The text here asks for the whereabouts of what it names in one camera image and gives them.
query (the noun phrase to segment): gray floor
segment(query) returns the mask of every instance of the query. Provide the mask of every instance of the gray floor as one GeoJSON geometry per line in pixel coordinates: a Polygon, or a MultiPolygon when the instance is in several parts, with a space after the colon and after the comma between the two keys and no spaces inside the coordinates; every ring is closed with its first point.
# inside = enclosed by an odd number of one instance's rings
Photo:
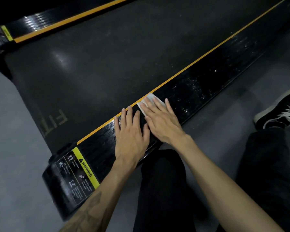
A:
{"type": "MultiPolygon", "coordinates": [[[[253,115],[290,89],[290,32],[184,126],[200,148],[234,177],[253,115]]],[[[42,181],[50,157],[14,85],[0,74],[0,232],[58,231],[59,214],[42,181]]],[[[205,202],[191,173],[189,184],[205,202]]],[[[141,182],[140,169],[128,180],[108,232],[132,231],[141,182]]],[[[214,231],[213,216],[197,222],[198,231],[214,231]]]]}

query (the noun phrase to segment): black sneaker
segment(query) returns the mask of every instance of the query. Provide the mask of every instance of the black sneaker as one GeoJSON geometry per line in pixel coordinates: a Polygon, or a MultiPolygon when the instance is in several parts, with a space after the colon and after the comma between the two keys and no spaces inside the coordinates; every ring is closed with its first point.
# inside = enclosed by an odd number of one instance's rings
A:
{"type": "Polygon", "coordinates": [[[254,117],[257,130],[290,126],[290,90],[280,96],[268,109],[254,117]]]}

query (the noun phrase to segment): black pants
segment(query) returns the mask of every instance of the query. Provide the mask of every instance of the black pants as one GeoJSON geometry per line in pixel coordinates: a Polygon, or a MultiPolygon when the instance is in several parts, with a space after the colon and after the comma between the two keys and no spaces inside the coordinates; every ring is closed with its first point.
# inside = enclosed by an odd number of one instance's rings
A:
{"type": "MultiPolygon", "coordinates": [[[[285,131],[252,133],[241,160],[237,184],[285,232],[290,232],[290,153],[285,131]]],[[[174,150],[159,150],[143,163],[134,232],[196,231],[185,167],[174,150]]]]}

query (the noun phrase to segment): left hand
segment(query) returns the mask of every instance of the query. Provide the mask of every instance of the left hand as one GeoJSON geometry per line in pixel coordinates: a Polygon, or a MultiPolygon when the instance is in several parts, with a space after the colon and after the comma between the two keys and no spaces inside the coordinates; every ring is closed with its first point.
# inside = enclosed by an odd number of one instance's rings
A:
{"type": "Polygon", "coordinates": [[[116,147],[114,164],[126,167],[136,167],[139,160],[144,156],[149,145],[149,128],[144,125],[143,135],[140,127],[140,112],[137,111],[132,120],[132,107],[128,106],[128,112],[121,111],[121,128],[119,127],[118,117],[114,118],[116,147]]]}

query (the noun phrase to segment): right hand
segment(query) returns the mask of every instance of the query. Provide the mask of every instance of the right hand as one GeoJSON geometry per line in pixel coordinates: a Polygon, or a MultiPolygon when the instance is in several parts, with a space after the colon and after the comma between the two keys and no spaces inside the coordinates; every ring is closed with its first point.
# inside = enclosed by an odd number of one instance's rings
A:
{"type": "Polygon", "coordinates": [[[154,104],[148,98],[144,99],[148,108],[143,103],[141,103],[141,108],[146,114],[145,120],[153,135],[170,145],[174,140],[185,135],[167,98],[165,99],[166,108],[155,97],[154,104]]]}

